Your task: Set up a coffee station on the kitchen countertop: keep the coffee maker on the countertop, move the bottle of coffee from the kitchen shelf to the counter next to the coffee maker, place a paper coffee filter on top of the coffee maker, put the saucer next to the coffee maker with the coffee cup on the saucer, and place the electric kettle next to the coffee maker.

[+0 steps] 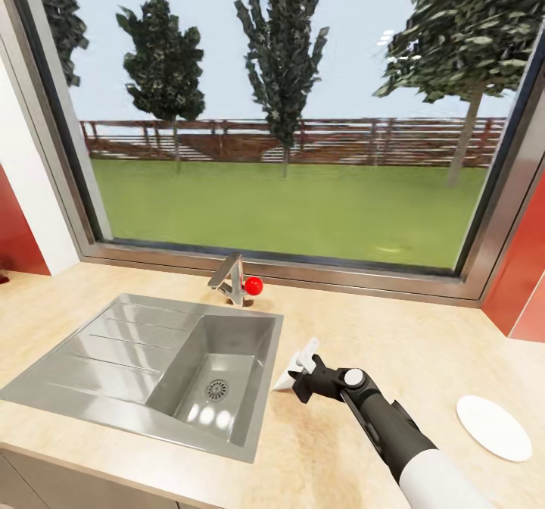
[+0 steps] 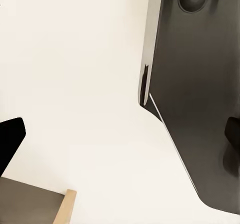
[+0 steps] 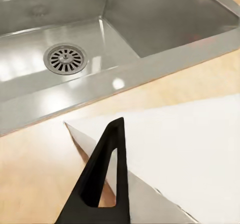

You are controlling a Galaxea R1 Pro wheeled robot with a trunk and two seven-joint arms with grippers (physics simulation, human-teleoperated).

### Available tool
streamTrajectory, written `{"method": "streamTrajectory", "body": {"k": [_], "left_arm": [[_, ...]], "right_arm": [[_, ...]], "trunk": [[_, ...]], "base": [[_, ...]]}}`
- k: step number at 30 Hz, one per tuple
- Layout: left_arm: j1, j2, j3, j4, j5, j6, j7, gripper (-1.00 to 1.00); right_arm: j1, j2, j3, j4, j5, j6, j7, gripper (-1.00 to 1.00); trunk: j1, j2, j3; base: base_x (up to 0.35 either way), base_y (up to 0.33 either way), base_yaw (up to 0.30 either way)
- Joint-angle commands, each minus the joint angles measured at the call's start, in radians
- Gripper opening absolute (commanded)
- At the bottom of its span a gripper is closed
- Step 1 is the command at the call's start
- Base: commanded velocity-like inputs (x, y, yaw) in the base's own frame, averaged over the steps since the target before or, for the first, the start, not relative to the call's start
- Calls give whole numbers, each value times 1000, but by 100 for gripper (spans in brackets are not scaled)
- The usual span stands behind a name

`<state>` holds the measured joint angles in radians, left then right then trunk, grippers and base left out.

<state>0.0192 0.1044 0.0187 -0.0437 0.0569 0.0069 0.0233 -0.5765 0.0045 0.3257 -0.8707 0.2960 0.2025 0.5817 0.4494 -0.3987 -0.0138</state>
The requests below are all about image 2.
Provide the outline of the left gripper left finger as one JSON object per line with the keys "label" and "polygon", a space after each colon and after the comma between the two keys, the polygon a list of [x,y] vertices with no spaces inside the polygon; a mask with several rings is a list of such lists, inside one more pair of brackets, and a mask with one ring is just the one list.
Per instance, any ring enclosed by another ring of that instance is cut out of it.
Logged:
{"label": "left gripper left finger", "polygon": [[0,122],[0,176],[25,136],[26,129],[21,117]]}

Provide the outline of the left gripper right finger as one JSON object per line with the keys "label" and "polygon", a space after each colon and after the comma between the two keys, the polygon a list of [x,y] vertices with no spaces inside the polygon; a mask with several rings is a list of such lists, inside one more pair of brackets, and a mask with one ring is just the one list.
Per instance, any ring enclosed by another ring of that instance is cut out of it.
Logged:
{"label": "left gripper right finger", "polygon": [[240,118],[229,117],[224,134],[240,156]]}

